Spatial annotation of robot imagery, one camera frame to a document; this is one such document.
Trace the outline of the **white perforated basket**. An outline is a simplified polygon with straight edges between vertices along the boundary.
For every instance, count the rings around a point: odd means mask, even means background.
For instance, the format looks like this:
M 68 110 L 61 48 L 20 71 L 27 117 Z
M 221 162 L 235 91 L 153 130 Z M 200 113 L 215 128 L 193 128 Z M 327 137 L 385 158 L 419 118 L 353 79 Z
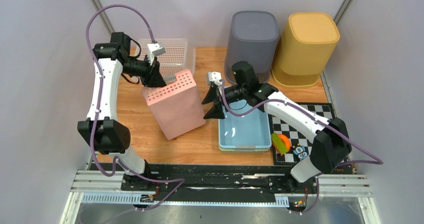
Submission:
M 186 38 L 159 38 L 165 53 L 158 57 L 160 73 L 167 84 L 177 81 L 176 73 L 190 70 L 195 73 L 196 49 Z

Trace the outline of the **pink perforated basket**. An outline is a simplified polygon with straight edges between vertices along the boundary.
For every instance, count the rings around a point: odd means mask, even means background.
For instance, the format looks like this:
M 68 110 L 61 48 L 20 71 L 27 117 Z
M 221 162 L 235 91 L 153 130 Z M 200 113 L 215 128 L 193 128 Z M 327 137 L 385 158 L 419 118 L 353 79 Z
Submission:
M 189 69 L 165 87 L 144 87 L 141 94 L 167 140 L 206 124 L 198 86 Z

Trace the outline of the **blue perforated basket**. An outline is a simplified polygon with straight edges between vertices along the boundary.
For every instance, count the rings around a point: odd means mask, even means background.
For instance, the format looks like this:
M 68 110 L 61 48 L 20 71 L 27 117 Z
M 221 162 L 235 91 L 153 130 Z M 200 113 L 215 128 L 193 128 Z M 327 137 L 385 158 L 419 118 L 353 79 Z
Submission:
M 221 148 L 265 149 L 272 146 L 270 118 L 258 109 L 248 115 L 235 116 L 225 110 L 218 121 L 218 146 Z

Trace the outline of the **green perforated basket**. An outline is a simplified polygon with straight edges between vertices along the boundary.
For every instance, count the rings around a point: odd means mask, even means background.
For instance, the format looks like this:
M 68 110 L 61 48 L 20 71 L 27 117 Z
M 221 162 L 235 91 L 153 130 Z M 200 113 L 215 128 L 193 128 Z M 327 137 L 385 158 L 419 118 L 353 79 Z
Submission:
M 222 148 L 219 150 L 224 153 L 263 153 L 270 150 L 270 148 Z

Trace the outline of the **grey slatted waste bin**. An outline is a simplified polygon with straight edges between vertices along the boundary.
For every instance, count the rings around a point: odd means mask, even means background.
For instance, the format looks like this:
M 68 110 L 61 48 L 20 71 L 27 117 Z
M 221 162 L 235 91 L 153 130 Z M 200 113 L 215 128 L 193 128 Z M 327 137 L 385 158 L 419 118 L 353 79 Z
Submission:
M 267 11 L 239 11 L 231 19 L 224 74 L 229 83 L 236 83 L 233 64 L 246 61 L 252 65 L 259 82 L 266 83 L 279 42 L 279 26 Z

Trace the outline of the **yellow slatted waste bin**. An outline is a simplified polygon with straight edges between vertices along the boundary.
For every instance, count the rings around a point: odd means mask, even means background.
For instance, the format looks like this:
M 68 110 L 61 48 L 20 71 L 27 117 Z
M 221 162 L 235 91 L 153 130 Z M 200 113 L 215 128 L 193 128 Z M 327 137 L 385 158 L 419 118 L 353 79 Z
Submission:
M 339 40 L 338 27 L 327 13 L 291 14 L 275 50 L 273 80 L 286 88 L 314 86 Z

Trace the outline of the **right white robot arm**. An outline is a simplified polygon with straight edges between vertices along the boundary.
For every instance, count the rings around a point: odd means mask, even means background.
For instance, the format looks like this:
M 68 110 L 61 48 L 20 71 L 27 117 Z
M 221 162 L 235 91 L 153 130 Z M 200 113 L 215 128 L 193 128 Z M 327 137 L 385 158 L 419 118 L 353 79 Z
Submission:
M 212 103 L 204 119 L 223 120 L 228 114 L 246 117 L 259 110 L 295 128 L 312 144 L 309 155 L 296 163 L 286 174 L 285 185 L 298 193 L 306 181 L 319 174 L 330 174 L 351 153 L 352 144 L 345 122 L 336 117 L 328 119 L 314 114 L 289 99 L 275 86 L 260 82 L 253 66 L 238 61 L 232 66 L 236 84 L 226 86 L 220 72 L 206 75 L 209 90 L 202 104 Z

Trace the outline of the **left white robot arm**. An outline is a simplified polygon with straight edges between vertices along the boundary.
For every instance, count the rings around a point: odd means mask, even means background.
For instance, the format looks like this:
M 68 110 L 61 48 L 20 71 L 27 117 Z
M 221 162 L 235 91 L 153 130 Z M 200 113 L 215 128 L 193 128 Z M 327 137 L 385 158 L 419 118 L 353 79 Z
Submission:
M 128 176 L 135 176 L 135 186 L 146 191 L 152 187 L 153 177 L 148 162 L 131 147 L 129 128 L 118 121 L 118 88 L 123 74 L 138 77 L 148 88 L 165 87 L 158 61 L 165 48 L 153 40 L 140 60 L 137 55 L 130 55 L 131 41 L 124 32 L 114 32 L 109 42 L 98 43 L 92 49 L 95 70 L 92 101 L 86 119 L 77 123 L 77 130 L 105 176 L 113 176 L 116 164 L 120 164 Z

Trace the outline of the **green orange toy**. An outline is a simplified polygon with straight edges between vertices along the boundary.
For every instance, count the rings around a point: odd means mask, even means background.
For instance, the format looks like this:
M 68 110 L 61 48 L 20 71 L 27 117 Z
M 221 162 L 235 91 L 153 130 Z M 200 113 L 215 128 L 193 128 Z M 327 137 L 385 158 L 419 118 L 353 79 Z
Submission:
M 278 151 L 278 153 L 281 156 L 285 155 L 291 150 L 292 148 L 291 141 L 286 135 L 279 134 L 279 133 L 272 133 L 270 137 L 271 137 L 272 146 L 276 149 L 276 151 Z

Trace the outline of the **blue white small toy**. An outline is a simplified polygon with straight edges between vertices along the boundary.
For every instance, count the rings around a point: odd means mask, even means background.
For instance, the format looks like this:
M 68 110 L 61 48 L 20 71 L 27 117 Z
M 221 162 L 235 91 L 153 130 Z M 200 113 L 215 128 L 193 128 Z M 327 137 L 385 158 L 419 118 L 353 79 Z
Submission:
M 299 143 L 292 146 L 292 153 L 298 161 L 302 161 L 309 156 L 308 147 L 305 147 Z

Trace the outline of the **black white checkerboard mat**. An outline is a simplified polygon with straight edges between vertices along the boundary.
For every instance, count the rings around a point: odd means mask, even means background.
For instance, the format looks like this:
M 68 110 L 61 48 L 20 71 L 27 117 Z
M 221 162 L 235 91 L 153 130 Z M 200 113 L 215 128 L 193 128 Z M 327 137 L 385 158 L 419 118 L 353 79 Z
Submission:
M 334 107 L 331 103 L 300 102 L 299 105 L 321 117 L 328 119 L 334 119 L 336 117 Z M 275 166 L 292 166 L 299 162 L 299 156 L 294 153 L 296 150 L 303 150 L 304 154 L 311 152 L 312 144 L 297 129 L 273 115 L 270 115 L 269 119 L 271 132 L 286 136 L 291 144 L 290 150 L 285 154 L 280 154 L 275 147 L 271 148 L 273 164 Z

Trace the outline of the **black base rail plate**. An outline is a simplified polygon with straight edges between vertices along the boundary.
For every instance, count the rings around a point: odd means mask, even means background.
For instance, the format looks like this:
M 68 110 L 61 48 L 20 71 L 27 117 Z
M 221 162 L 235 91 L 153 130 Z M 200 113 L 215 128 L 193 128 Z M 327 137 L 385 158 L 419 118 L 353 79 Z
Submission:
M 304 184 L 287 184 L 285 175 L 290 165 L 148 165 L 147 181 L 124 174 L 120 189 L 152 194 L 157 200 L 200 204 L 271 204 L 277 196 L 303 199 L 313 197 L 341 174 L 312 177 Z

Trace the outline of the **left corner metal post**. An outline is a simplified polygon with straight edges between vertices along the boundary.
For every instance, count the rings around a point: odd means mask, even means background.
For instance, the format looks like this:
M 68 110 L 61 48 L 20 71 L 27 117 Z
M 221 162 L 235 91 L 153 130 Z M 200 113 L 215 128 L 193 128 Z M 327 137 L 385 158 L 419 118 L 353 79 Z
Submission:
M 90 2 L 96 12 L 100 11 L 104 7 L 101 0 L 90 0 Z M 105 11 L 100 13 L 97 17 L 101 20 L 109 36 L 115 32 L 115 28 L 113 27 L 113 24 Z

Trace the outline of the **corner metal post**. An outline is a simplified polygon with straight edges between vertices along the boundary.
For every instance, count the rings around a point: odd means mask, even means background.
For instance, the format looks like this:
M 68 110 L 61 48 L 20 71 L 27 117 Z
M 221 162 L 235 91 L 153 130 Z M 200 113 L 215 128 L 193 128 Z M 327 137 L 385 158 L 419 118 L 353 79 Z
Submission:
M 346 11 L 348 10 L 348 8 L 350 7 L 350 5 L 352 4 L 354 0 L 343 0 L 338 11 L 336 12 L 333 21 L 335 22 L 336 25 L 338 25 L 340 23 L 340 21 L 342 20 L 342 18 L 344 17 Z
M 90 2 L 96 12 L 100 11 L 104 7 L 101 0 L 90 0 Z M 115 28 L 113 27 L 113 24 L 105 11 L 100 13 L 97 17 L 101 20 L 109 36 L 115 32 Z

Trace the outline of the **aluminium frame rails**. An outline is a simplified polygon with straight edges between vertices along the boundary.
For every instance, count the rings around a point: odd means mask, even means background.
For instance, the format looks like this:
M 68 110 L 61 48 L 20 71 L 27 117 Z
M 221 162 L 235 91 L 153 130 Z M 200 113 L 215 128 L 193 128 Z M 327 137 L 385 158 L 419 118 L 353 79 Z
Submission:
M 139 205 L 144 191 L 121 190 L 124 172 L 117 171 L 114 176 L 104 176 L 96 170 L 79 170 L 74 178 L 60 223 L 73 224 L 77 221 L 82 204 L 135 204 Z M 318 198 L 356 198 L 360 205 L 359 215 L 365 223 L 380 223 L 371 189 L 364 175 L 324 174 L 318 177 Z M 270 201 L 173 201 L 166 200 L 164 206 L 188 207 L 249 207 L 249 208 L 287 208 L 290 198 L 297 194 L 276 193 Z

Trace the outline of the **right corner metal post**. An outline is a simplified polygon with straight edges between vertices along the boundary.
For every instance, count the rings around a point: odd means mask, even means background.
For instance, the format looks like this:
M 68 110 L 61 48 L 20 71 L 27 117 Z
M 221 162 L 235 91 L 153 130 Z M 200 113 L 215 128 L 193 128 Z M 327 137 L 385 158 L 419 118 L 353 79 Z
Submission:
M 348 8 L 350 7 L 350 5 L 352 4 L 354 0 L 343 0 L 338 11 L 336 12 L 333 21 L 335 22 L 336 25 L 338 25 L 340 23 L 340 21 L 342 20 L 342 18 L 344 17 L 346 11 L 348 10 Z

